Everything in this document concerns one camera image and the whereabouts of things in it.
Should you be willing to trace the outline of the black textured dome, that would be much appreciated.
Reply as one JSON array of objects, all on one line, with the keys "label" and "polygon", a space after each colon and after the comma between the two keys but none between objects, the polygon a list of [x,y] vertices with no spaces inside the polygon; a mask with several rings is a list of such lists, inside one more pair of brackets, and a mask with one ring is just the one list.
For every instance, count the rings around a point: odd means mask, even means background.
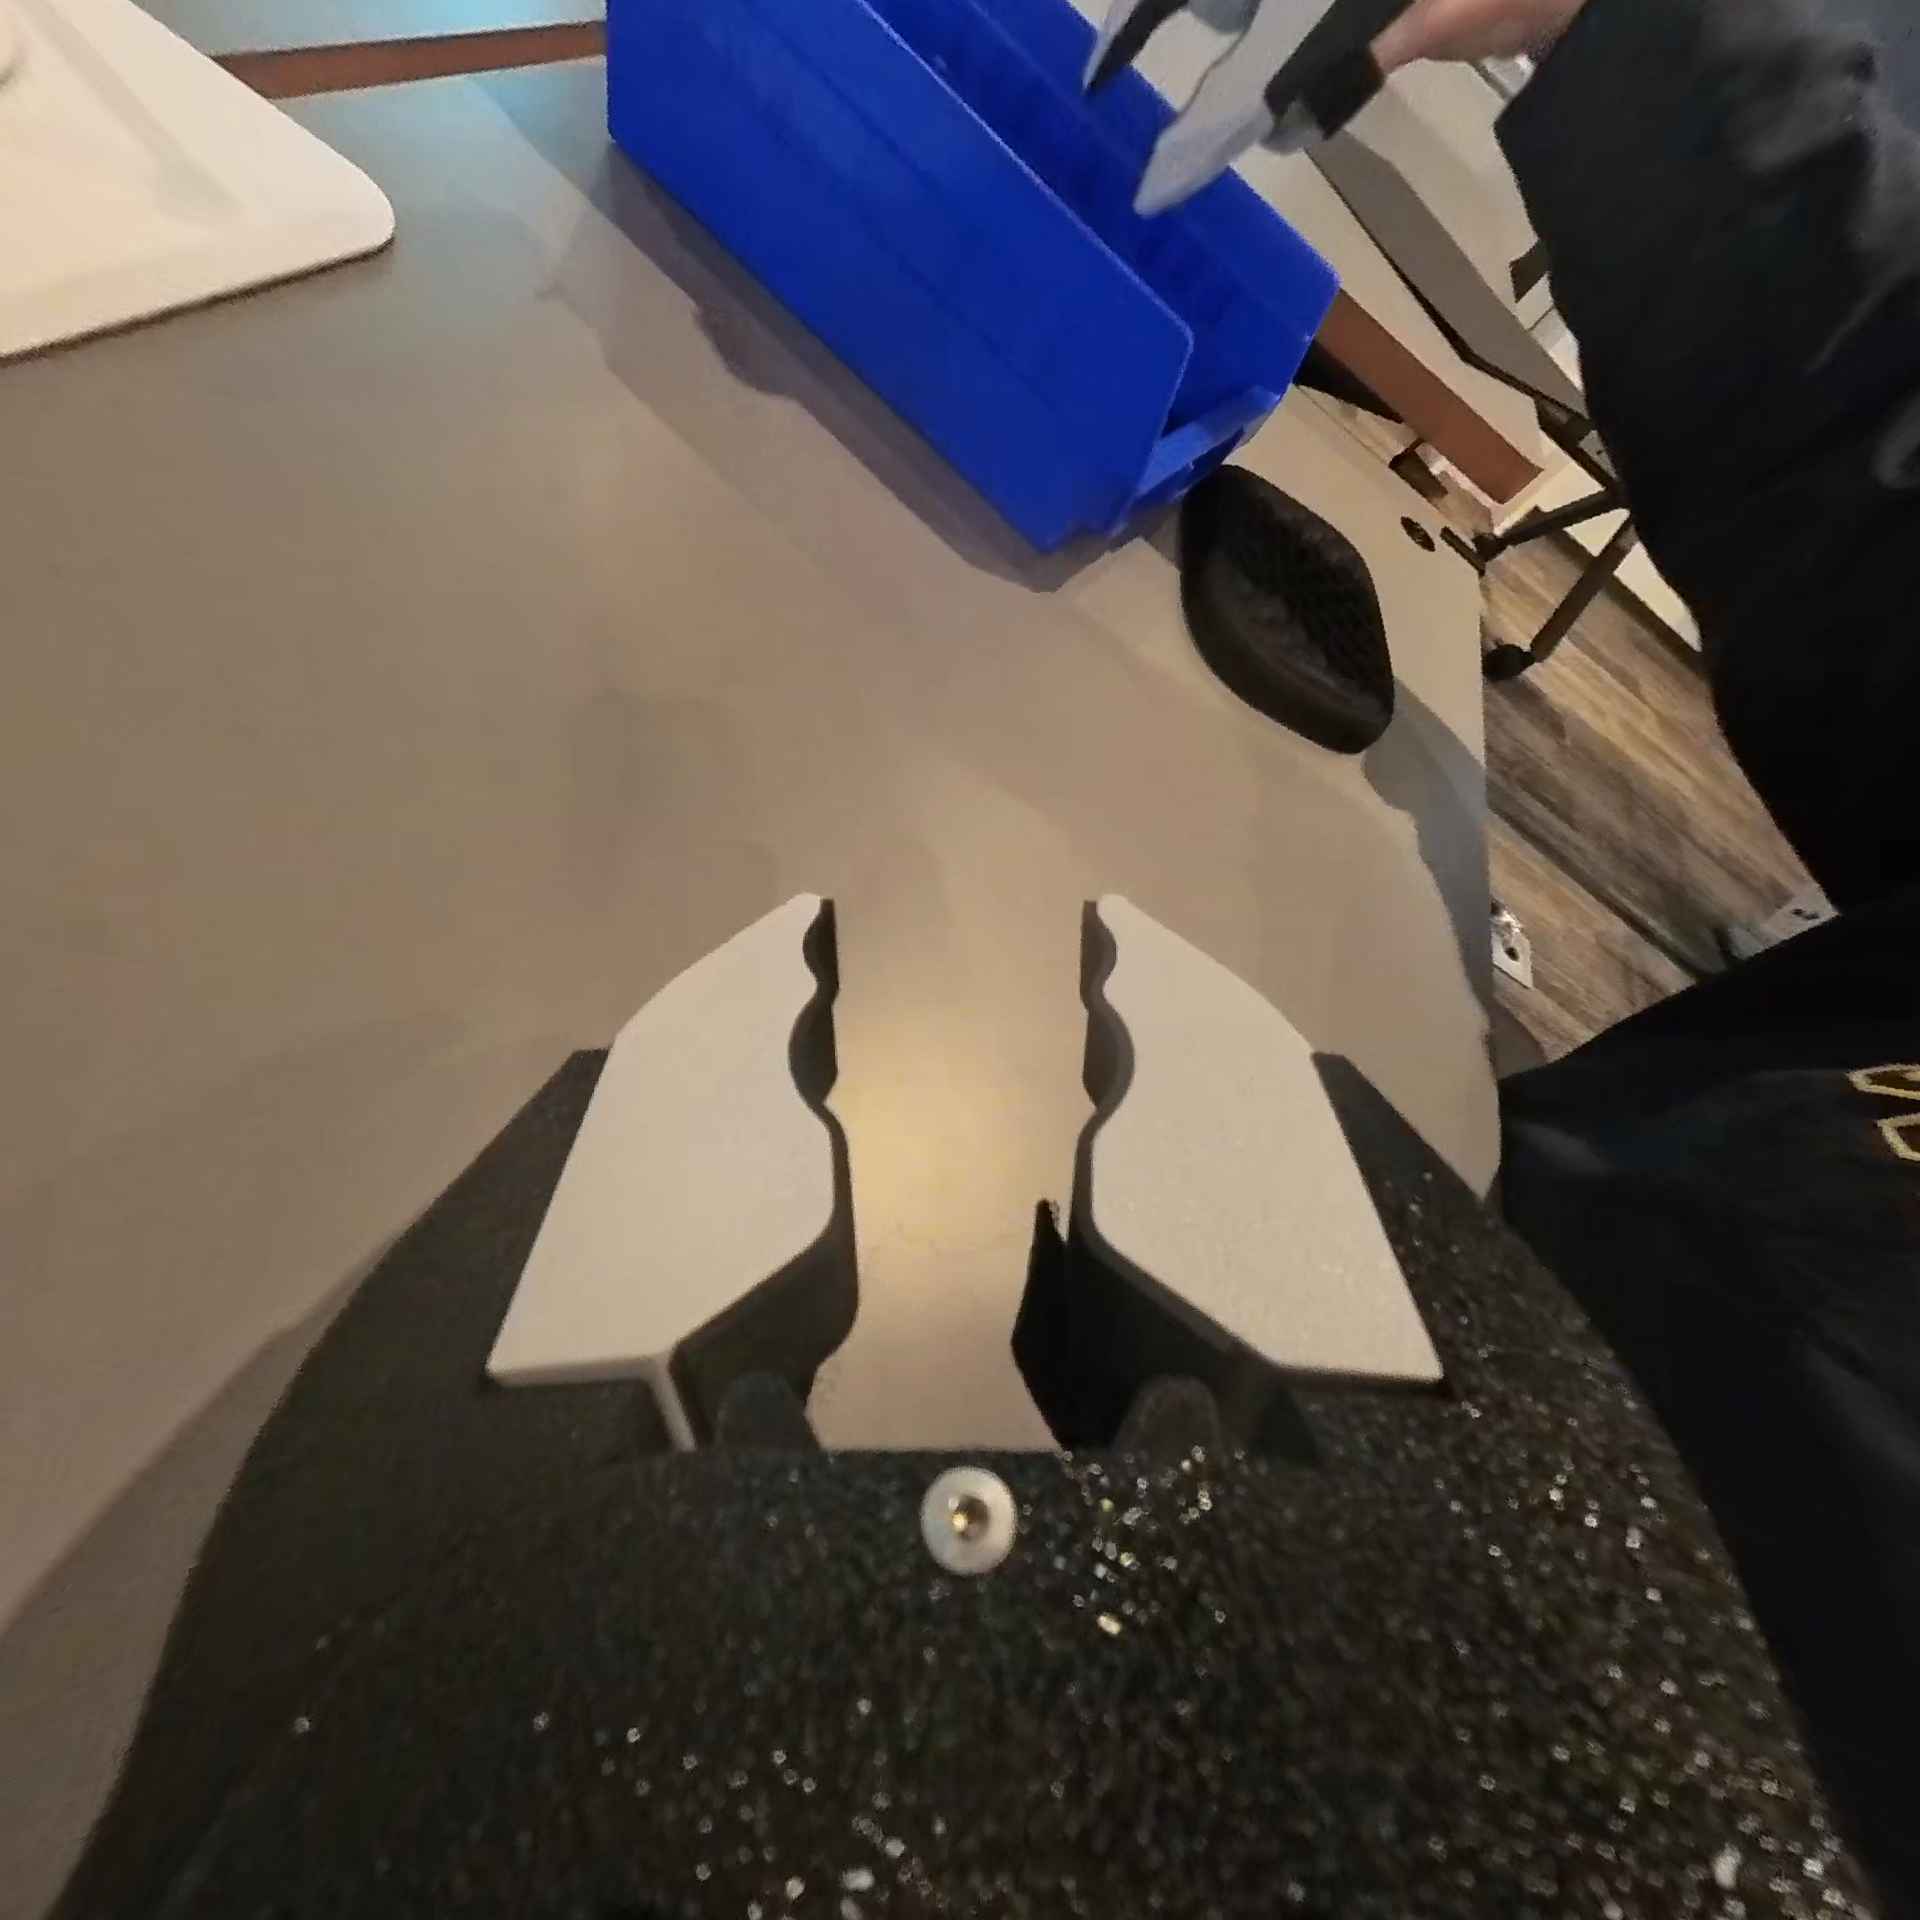
[{"label": "black textured dome", "polygon": [[1179,595],[1202,663],[1262,719],[1343,756],[1388,731],[1396,680],[1375,572],[1298,498],[1234,464],[1196,484]]}]

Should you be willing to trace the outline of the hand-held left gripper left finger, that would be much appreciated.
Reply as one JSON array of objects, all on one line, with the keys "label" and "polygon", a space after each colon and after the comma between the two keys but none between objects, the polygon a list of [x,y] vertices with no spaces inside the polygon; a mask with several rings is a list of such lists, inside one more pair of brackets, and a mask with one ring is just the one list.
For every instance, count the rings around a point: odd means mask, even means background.
[{"label": "hand-held left gripper left finger", "polygon": [[502,1388],[638,1384],[679,1449],[810,1394],[857,1319],[836,924],[792,896],[672,977],[600,1068],[487,1356]]}]

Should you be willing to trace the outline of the brown edged grey table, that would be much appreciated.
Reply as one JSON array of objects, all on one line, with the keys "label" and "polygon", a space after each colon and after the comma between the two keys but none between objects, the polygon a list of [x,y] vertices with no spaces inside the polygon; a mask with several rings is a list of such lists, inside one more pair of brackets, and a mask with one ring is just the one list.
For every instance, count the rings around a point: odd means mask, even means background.
[{"label": "brown edged grey table", "polygon": [[1500,510],[1568,464],[1545,401],[1583,406],[1578,351],[1498,144],[1502,107],[1471,65],[1412,65],[1296,168],[1369,324],[1343,323],[1331,344]]}]

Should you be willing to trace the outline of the blue plastic bin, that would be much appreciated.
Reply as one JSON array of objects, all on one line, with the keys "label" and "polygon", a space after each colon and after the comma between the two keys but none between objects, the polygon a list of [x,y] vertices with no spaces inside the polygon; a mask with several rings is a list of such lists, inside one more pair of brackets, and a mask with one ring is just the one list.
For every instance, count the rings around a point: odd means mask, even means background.
[{"label": "blue plastic bin", "polygon": [[1172,107],[1067,2],[615,2],[609,131],[1052,553],[1281,408],[1335,268],[1240,176],[1137,215]]}]

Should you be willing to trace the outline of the person's right hand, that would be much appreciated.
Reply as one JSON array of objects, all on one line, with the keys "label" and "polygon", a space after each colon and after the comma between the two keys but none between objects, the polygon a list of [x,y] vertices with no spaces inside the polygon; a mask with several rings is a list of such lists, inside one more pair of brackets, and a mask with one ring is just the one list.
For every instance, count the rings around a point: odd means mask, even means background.
[{"label": "person's right hand", "polygon": [[1543,59],[1585,2],[1412,2],[1371,41],[1386,76],[1420,63]]}]

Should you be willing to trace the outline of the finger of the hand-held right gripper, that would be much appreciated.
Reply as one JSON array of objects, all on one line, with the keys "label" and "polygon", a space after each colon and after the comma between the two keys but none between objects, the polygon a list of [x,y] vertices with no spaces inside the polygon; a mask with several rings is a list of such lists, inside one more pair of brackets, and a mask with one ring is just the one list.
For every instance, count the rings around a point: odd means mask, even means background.
[{"label": "finger of the hand-held right gripper", "polygon": [[1316,66],[1315,51],[1331,2],[1175,6],[1217,43],[1186,104],[1158,137],[1134,198],[1134,214],[1169,214],[1232,170],[1298,116]]},{"label": "finger of the hand-held right gripper", "polygon": [[1183,15],[1183,0],[1111,2],[1089,56],[1084,88],[1106,88],[1131,66],[1161,25]]}]

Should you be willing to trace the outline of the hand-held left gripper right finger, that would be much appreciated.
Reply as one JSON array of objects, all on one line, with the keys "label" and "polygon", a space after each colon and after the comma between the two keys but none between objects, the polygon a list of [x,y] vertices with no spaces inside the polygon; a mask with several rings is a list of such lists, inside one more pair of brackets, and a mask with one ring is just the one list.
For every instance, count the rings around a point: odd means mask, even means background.
[{"label": "hand-held left gripper right finger", "polygon": [[1252,986],[1126,896],[1084,905],[1089,1116],[1040,1203],[1012,1361],[1060,1449],[1158,1390],[1234,1449],[1312,1449],[1304,1398],[1436,1401],[1447,1375],[1328,1078]]}]

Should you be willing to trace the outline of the person's dark clothing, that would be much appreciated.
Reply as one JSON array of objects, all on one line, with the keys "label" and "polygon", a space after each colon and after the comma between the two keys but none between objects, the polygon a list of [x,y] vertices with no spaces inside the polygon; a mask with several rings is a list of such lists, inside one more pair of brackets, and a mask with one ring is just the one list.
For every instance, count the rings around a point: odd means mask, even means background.
[{"label": "person's dark clothing", "polygon": [[1687,1460],[1889,1905],[1916,1882],[1916,887],[1502,1087],[1502,1200]]}]

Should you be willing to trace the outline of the white document stand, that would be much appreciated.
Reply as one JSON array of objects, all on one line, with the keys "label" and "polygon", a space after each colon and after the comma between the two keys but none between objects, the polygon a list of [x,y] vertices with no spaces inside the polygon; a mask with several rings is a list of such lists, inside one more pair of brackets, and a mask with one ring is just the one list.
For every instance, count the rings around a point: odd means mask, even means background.
[{"label": "white document stand", "polygon": [[2,17],[4,363],[393,243],[361,170],[144,8]]}]

